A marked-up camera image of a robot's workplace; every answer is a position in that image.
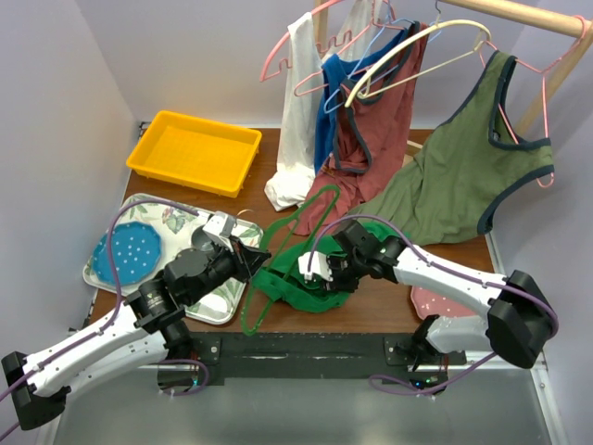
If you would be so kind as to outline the rust red tank top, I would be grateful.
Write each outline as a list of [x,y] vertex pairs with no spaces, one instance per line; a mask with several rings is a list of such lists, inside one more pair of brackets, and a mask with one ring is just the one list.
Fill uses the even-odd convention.
[[[395,56],[375,75],[375,90],[389,82],[417,73],[423,63],[426,38]],[[340,90],[346,100],[352,81]],[[402,167],[410,134],[415,81],[401,84],[375,97],[356,99],[350,108],[337,111],[334,151],[316,174],[294,230],[310,235],[372,200]]]

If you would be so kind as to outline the blue dotted plate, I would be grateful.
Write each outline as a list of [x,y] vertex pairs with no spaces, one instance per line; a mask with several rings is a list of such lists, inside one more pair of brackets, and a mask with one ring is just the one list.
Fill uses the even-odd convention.
[[[161,237],[149,224],[125,222],[112,233],[113,261],[121,286],[138,283],[157,268],[161,257]],[[103,235],[94,249],[91,270],[98,280],[114,286],[115,278],[107,256],[107,236]]]

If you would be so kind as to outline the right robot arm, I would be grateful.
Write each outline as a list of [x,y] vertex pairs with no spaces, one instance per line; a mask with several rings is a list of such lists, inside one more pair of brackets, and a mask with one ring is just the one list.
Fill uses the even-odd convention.
[[356,220],[343,223],[332,238],[341,253],[314,253],[306,262],[327,289],[353,292],[361,278],[370,276],[421,287],[471,311],[466,317],[437,315],[424,322],[412,342],[419,362],[481,350],[529,369],[558,332],[556,312],[528,273],[478,271],[432,255],[401,234],[380,239]]

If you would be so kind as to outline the bright green tank top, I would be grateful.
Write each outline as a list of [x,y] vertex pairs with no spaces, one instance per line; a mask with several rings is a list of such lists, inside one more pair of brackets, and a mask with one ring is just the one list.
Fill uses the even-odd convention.
[[270,300],[281,300],[298,311],[322,313],[343,306],[350,293],[324,290],[319,282],[307,282],[299,273],[297,259],[305,244],[297,243],[276,254],[270,266],[258,271],[252,286]]

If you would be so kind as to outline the pink hanger right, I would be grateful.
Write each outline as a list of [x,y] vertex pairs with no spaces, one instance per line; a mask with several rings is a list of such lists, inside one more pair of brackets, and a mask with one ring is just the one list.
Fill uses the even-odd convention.
[[498,106],[498,113],[502,118],[505,127],[516,146],[519,144],[518,134],[526,132],[535,123],[536,118],[541,117],[543,121],[544,136],[549,138],[549,105],[548,102],[557,93],[568,75],[574,70],[582,56],[590,47],[592,25],[580,15],[572,16],[580,22],[580,31],[569,48],[546,68],[538,69],[525,61],[517,58],[516,63],[536,73],[541,79],[539,97],[535,98],[519,121],[513,125],[502,106]]

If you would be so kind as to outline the olive green tank top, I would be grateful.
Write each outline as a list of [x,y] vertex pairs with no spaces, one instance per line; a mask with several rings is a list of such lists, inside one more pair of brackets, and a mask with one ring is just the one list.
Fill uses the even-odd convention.
[[455,113],[381,193],[353,213],[387,220],[420,246],[489,233],[507,197],[554,172],[550,140],[525,140],[504,120],[516,65],[516,57],[494,52]]

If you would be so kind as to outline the grey ceramic mug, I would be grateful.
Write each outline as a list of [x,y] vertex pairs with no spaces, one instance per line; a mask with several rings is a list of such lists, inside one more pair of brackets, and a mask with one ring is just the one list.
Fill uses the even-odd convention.
[[217,250],[216,244],[204,232],[202,226],[197,227],[192,233],[191,246],[206,255],[213,255]]

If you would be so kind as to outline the white tank top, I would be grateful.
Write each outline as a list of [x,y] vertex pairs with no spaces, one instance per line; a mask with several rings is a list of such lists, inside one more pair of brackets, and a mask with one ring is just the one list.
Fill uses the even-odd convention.
[[346,41],[340,46],[331,44],[324,55],[317,47],[310,12],[287,27],[289,57],[276,172],[264,186],[264,194],[276,211],[302,205],[315,178],[316,118],[322,90],[292,98],[288,91],[317,71],[326,57],[342,53],[341,58],[352,59],[361,50],[362,39],[356,41],[376,33],[372,21],[379,18],[380,11],[378,1],[356,1],[337,34]]

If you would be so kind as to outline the yellow plastic bin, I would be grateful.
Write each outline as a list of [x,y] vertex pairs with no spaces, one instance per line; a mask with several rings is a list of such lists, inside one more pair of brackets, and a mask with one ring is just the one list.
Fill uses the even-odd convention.
[[237,197],[261,138],[255,129],[161,110],[126,165],[146,178]]

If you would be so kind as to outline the cream wooden hanger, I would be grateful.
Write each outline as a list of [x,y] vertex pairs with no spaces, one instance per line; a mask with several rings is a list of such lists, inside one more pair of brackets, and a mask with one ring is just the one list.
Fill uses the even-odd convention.
[[[383,67],[386,67],[387,64],[392,61],[395,56],[402,53],[405,49],[413,46],[417,42],[420,42],[425,37],[427,37],[426,43],[429,43],[429,37],[433,33],[440,33],[448,28],[459,28],[459,27],[471,27],[477,30],[477,34],[473,43],[473,46],[466,52],[461,53],[453,58],[443,61],[442,63],[436,64],[431,66],[425,70],[419,70],[415,74],[411,74],[410,76],[403,78],[399,81],[389,82],[385,86],[381,86],[375,90],[372,89],[372,86],[377,83],[379,80],[382,80],[384,76],[381,78],[377,77],[374,79],[374,76],[379,72],[379,70]],[[381,59],[379,59],[376,63],[371,65],[369,69],[365,72],[365,74],[356,82],[356,84],[351,88],[350,93],[344,103],[345,108],[350,108],[356,99],[363,100],[371,97],[375,97],[380,95],[390,89],[400,86],[401,84],[408,83],[412,80],[417,80],[419,77],[422,77],[425,74],[432,73],[436,70],[440,70],[445,68],[447,65],[455,63],[459,60],[462,60],[474,53],[477,53],[481,47],[486,43],[492,42],[492,33],[487,28],[486,25],[471,19],[451,19],[446,21],[438,21],[436,20],[427,28],[423,29],[420,32],[415,33],[411,37],[406,38],[402,43],[393,47],[389,52],[387,52]]]

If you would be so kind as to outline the floral serving tray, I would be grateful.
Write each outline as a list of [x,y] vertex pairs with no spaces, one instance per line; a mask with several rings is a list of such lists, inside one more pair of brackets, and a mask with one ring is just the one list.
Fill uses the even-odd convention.
[[[153,278],[166,263],[178,253],[191,247],[194,230],[207,222],[210,210],[194,208],[191,213],[157,203],[155,197],[138,193],[126,199],[125,205],[133,204],[119,218],[116,226],[122,223],[139,222],[151,225],[161,237],[161,257],[157,268],[148,277],[133,285],[122,286],[121,293],[127,296],[144,281]],[[195,320],[213,324],[226,324],[233,318],[246,285],[230,279],[222,286],[206,295],[197,304],[186,309],[186,315]]]

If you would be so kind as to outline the blue tank top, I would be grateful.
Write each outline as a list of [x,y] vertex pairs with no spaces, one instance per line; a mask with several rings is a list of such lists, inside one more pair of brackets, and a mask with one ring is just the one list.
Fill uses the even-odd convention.
[[[420,23],[418,21],[416,21],[416,24],[413,25],[409,29],[408,36],[410,34],[413,34],[414,32],[416,32],[418,30],[419,26],[420,26]],[[322,97],[323,97],[323,93],[325,92],[325,88],[326,87],[324,87],[322,89]],[[341,90],[340,90],[340,94],[338,95],[338,98],[344,99],[342,97]],[[317,118],[316,118],[315,154],[314,154],[314,169],[315,169],[316,173],[318,173],[321,170],[322,165],[328,159],[330,154],[334,151],[334,137],[336,135],[336,125],[337,125],[337,111],[335,111],[329,115],[323,116],[322,112],[321,112],[321,107],[319,106]]]

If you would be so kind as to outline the wooden clothes rail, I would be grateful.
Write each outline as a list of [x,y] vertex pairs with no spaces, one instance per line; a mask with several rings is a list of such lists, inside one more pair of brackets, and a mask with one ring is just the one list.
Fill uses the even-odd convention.
[[530,129],[538,117],[548,116],[547,101],[558,92],[592,46],[592,21],[581,16],[569,16],[513,1],[446,1],[446,4],[575,38],[570,50],[544,74],[541,97],[532,101],[517,122],[515,129],[522,134]]

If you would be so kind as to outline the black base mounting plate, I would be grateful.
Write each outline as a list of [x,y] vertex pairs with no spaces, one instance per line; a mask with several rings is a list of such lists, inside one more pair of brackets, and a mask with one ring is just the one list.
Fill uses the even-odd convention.
[[194,332],[193,352],[209,370],[209,383],[227,378],[365,379],[392,375],[441,383],[464,365],[463,352],[419,357],[410,334]]

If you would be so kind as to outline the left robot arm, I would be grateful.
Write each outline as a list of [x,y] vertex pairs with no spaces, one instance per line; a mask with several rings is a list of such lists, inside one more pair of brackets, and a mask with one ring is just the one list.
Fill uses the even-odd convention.
[[84,387],[145,364],[187,361],[192,341],[183,321],[186,308],[231,279],[248,282],[270,257],[239,241],[210,252],[185,249],[103,319],[39,352],[7,354],[4,394],[12,400],[18,428],[53,421],[68,397]]

